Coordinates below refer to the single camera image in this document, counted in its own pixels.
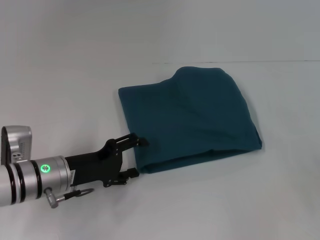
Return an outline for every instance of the glowing green ring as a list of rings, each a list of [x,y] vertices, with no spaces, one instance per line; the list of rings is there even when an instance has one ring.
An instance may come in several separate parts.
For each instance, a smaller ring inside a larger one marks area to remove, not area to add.
[[[43,173],[48,173],[48,172],[50,172],[50,166],[49,165],[47,165],[47,164],[43,164],[41,167],[40,167],[40,170],[41,170],[41,172],[43,172]]]

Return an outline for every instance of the teal cloth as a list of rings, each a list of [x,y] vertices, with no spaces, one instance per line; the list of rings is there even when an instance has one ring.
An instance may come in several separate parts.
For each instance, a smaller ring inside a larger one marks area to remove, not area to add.
[[[182,67],[159,83],[119,89],[141,173],[155,173],[262,148],[247,103],[220,68]]]

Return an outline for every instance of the white backdrop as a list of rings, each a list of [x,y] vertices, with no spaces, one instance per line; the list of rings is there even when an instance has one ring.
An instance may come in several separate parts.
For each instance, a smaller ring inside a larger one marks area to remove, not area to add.
[[[4,0],[0,125],[28,125],[32,158],[128,133],[118,97],[182,66],[220,67],[263,150],[103,188],[50,209],[0,209],[5,240],[320,239],[319,1]],[[123,168],[135,165],[132,151]]]

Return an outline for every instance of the white tabletop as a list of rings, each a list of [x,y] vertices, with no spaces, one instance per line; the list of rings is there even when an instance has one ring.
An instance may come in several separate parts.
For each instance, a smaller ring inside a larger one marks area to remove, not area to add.
[[[118,89],[183,66],[233,77],[263,149],[126,186],[87,184],[94,193],[56,209],[44,198],[2,207],[1,239],[320,239],[320,34],[311,1],[293,1],[286,13],[285,1],[46,1],[0,7],[0,126],[31,126],[33,159],[97,151],[127,134]],[[123,169],[133,166],[129,150]]]

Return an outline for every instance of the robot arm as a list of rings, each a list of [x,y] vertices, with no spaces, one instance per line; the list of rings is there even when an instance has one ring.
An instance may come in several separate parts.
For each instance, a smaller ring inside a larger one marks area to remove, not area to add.
[[[60,196],[70,187],[102,181],[105,188],[125,185],[136,178],[135,168],[120,172],[122,152],[147,146],[148,141],[136,134],[110,139],[92,153],[76,156],[54,156],[30,160],[32,134],[26,126],[4,126],[1,131],[0,206],[23,203],[43,196],[52,208],[58,202],[91,193],[93,189],[75,190]]]

